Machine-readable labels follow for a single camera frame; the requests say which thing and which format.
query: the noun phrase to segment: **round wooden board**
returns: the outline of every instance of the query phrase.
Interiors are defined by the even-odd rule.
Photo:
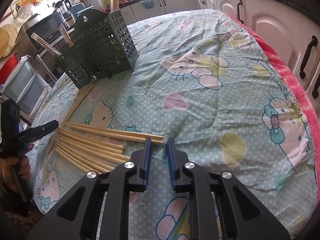
[[[17,36],[18,36],[18,30],[13,24],[3,25],[0,28],[0,30],[7,31],[9,33],[9,36],[10,36],[7,50],[2,55],[2,57],[6,57],[13,51],[14,47],[16,46],[16,39],[17,39]]]
[[[7,51],[10,35],[6,30],[0,28],[0,57]]]

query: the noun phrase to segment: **picture frame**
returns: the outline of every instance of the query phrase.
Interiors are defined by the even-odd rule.
[[[17,0],[10,5],[10,9],[13,10],[13,18],[16,19],[18,17],[18,11],[23,5],[32,3],[34,6],[38,6],[46,1],[47,0]]]

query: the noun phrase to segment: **green plastic basket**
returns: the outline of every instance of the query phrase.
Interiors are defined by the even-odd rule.
[[[132,70],[138,52],[120,10],[89,9],[75,24],[73,46],[64,45],[56,63],[81,88],[91,79]]]

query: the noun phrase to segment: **red plastic basin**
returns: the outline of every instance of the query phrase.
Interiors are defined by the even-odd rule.
[[[11,71],[18,64],[17,52],[13,54],[0,69],[0,85],[4,84]]]

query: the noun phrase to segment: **wrinkled fabric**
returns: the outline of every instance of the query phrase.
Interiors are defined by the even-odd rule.
[[[139,53],[134,72],[98,80],[70,121],[168,134],[190,161],[232,172],[293,236],[316,203],[315,147],[307,117],[256,40],[215,10],[154,17],[128,29]],[[33,126],[62,122],[80,93],[64,74]],[[28,153],[43,213],[84,175],[46,153],[51,136]],[[143,148],[98,139],[126,145],[129,156]],[[148,189],[130,195],[129,239],[189,239],[188,219],[188,195],[172,191],[164,147],[153,146]]]

